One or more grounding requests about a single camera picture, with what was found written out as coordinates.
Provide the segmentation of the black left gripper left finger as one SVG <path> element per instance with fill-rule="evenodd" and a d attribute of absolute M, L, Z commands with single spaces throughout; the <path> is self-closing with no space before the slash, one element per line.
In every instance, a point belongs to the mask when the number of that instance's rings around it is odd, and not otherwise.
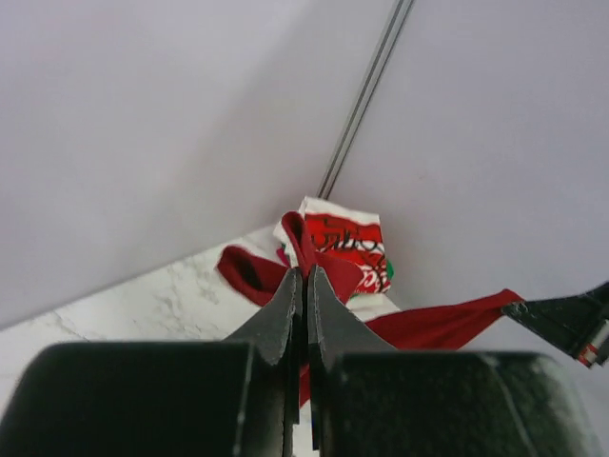
<path fill-rule="evenodd" d="M 27 366 L 5 456 L 288 456 L 299 407 L 303 277 L 221 341 L 64 343 Z"/>

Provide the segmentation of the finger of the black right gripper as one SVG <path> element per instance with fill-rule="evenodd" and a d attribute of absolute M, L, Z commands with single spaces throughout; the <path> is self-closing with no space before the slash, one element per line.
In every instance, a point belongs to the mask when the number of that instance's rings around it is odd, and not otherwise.
<path fill-rule="evenodd" d="M 608 285 L 566 297 L 517 301 L 504 316 L 586 367 L 608 360 Z"/>

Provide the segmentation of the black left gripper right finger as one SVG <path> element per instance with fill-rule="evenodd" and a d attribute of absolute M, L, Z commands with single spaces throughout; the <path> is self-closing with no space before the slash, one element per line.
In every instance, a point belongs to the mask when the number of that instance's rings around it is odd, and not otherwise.
<path fill-rule="evenodd" d="M 312 445 L 323 456 L 599 456 L 560 365 L 535 352 L 399 350 L 307 286 Z"/>

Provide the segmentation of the dark red t-shirt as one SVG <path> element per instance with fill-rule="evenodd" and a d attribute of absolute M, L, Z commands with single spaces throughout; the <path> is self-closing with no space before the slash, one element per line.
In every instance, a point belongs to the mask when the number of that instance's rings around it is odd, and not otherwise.
<path fill-rule="evenodd" d="M 364 278 L 362 267 L 377 267 L 386 262 L 380 253 L 331 247 L 351 233 L 361 235 L 365 241 L 379 242 L 378 224 L 356 228 L 353 222 L 327 213 L 303 217 L 290 211 L 282 217 L 281 226 L 295 249 L 296 264 L 303 277 L 308 277 L 313 266 L 322 267 L 344 304 Z M 217 269 L 233 289 L 259 307 L 271 300 L 287 272 L 286 266 L 238 246 L 224 248 Z M 516 292 L 504 289 L 461 304 L 394 312 L 365 324 L 398 349 L 458 349 L 501 318 L 503 307 L 520 299 Z"/>

